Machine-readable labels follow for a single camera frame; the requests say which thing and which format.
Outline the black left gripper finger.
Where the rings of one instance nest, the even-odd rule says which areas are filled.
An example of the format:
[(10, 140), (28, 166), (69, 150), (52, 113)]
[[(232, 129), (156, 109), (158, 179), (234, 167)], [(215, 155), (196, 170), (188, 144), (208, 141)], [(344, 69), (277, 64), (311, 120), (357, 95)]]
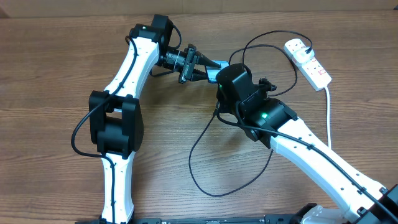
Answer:
[(200, 81), (200, 80), (207, 80), (208, 79), (208, 75), (206, 72), (194, 69), (190, 78), (191, 82), (196, 82), (196, 81)]
[(197, 57), (195, 62), (197, 65), (203, 65), (205, 67), (221, 68), (220, 64), (210, 60), (208, 57), (204, 56), (199, 51), (195, 52), (195, 56)]

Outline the Galaxy S24 smartphone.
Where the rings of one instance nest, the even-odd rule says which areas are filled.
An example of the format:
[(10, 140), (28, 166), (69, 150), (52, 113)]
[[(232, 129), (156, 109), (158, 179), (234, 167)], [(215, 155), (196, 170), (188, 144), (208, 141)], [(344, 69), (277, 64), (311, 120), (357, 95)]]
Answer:
[(225, 67), (229, 66), (229, 63), (225, 60), (213, 60), (214, 63), (218, 64), (220, 67), (211, 67), (211, 66), (206, 66), (205, 70), (208, 75), (208, 82), (209, 83), (217, 83), (216, 76), (217, 74), (224, 69)]

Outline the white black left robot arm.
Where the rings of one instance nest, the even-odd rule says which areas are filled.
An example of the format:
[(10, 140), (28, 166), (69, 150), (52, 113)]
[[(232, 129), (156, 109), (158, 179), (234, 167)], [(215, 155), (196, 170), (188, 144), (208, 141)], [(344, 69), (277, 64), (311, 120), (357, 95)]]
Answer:
[(104, 207), (99, 223), (130, 223), (132, 165), (139, 150), (144, 124), (139, 98), (154, 66), (179, 74), (179, 83), (215, 82), (225, 61), (210, 60), (190, 44), (184, 50), (169, 45), (173, 22), (156, 14), (151, 25), (137, 24), (126, 37), (127, 55), (118, 73), (104, 91), (89, 97), (91, 141), (104, 168)]

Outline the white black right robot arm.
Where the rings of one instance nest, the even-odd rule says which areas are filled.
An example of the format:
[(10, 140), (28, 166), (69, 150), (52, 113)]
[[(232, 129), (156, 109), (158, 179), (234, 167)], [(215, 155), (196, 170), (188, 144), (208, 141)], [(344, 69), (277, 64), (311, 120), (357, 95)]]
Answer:
[(234, 115), (235, 126), (294, 163), (337, 206), (310, 203), (291, 223), (397, 223), (397, 188), (386, 189), (319, 140), (294, 110), (268, 97), (276, 87), (267, 79), (253, 83), (241, 63), (225, 67), (215, 78), (219, 112)]

